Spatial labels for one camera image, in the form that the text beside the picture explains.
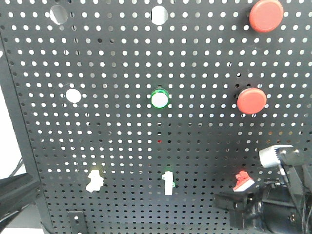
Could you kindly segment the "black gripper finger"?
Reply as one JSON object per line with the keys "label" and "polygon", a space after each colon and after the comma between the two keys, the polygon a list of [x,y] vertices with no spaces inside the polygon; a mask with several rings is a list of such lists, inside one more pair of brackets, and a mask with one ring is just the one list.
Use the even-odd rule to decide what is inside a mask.
{"label": "black gripper finger", "polygon": [[40,197],[41,183],[24,173],[0,180],[0,227],[6,228]]}

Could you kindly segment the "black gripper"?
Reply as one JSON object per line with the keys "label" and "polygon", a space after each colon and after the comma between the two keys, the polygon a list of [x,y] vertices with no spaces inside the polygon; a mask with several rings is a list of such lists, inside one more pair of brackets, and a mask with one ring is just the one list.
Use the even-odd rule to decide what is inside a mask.
{"label": "black gripper", "polygon": [[312,191],[292,195],[285,185],[266,185],[256,192],[221,192],[214,206],[229,210],[230,225],[239,230],[266,234],[310,234]]}

